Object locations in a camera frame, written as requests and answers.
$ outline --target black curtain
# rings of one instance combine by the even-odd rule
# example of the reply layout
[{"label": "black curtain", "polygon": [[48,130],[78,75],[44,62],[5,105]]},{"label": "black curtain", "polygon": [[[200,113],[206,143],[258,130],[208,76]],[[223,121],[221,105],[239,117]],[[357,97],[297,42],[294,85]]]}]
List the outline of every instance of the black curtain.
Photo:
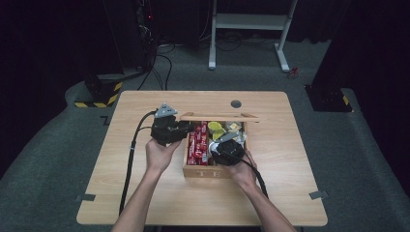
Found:
[{"label": "black curtain", "polygon": [[312,87],[351,88],[386,161],[410,194],[410,2],[353,0]]},{"label": "black curtain", "polygon": [[300,0],[296,6],[287,40],[312,43],[331,40],[350,0]]},{"label": "black curtain", "polygon": [[83,80],[65,34],[60,1],[1,1],[0,178],[25,144],[67,106]]}]

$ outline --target hazard tape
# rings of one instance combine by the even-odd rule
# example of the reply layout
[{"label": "hazard tape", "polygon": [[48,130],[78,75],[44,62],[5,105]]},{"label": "hazard tape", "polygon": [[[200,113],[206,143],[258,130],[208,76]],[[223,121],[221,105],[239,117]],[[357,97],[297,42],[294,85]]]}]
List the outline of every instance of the hazard tape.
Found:
[{"label": "hazard tape", "polygon": [[108,100],[106,102],[101,101],[76,101],[74,104],[79,108],[87,108],[87,107],[97,107],[97,108],[105,108],[110,107],[115,103],[118,98],[120,89],[123,83],[120,82],[114,86],[113,92],[111,93],[112,96],[107,96]]}]

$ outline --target black equipment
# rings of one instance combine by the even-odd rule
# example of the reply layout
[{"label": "black equipment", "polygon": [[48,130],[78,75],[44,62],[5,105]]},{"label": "black equipment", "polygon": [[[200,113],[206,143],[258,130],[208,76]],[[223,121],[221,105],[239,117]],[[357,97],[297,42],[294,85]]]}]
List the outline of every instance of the black equipment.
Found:
[{"label": "black equipment", "polygon": [[189,132],[193,131],[193,126],[190,125],[190,122],[175,121],[174,114],[176,113],[175,109],[164,103],[155,114],[154,123],[151,127],[151,136],[162,146],[182,140],[187,137]]},{"label": "black equipment", "polygon": [[233,139],[221,143],[212,143],[210,144],[210,148],[213,144],[215,144],[214,146],[216,148],[209,150],[214,161],[219,164],[225,166],[235,165],[240,162],[245,155],[245,150],[242,145]]}]

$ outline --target forearm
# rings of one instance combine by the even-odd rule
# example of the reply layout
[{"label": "forearm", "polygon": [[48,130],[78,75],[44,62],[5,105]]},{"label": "forearm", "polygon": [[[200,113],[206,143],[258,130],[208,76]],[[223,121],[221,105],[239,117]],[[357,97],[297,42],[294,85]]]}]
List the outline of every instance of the forearm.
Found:
[{"label": "forearm", "polygon": [[257,185],[242,186],[241,188],[253,205],[266,232],[296,231]]},{"label": "forearm", "polygon": [[148,208],[161,173],[146,172],[112,228],[112,231],[143,231]]}]

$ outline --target hand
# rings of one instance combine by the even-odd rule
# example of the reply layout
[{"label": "hand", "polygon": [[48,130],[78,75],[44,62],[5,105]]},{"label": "hand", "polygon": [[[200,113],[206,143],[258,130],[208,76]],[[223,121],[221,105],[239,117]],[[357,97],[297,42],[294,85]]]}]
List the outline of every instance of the hand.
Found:
[{"label": "hand", "polygon": [[180,144],[181,141],[178,141],[164,147],[160,145],[157,140],[151,138],[151,140],[145,145],[147,171],[154,171],[155,173],[162,174],[171,163],[172,155]]},{"label": "hand", "polygon": [[[253,166],[256,168],[256,162],[253,160],[250,151],[246,150],[245,153],[247,154],[247,156],[244,156],[243,159],[248,163],[253,164]],[[232,180],[242,189],[245,187],[256,186],[256,175],[246,163],[240,161],[234,166],[225,166],[224,168],[228,170],[232,177]]]}]

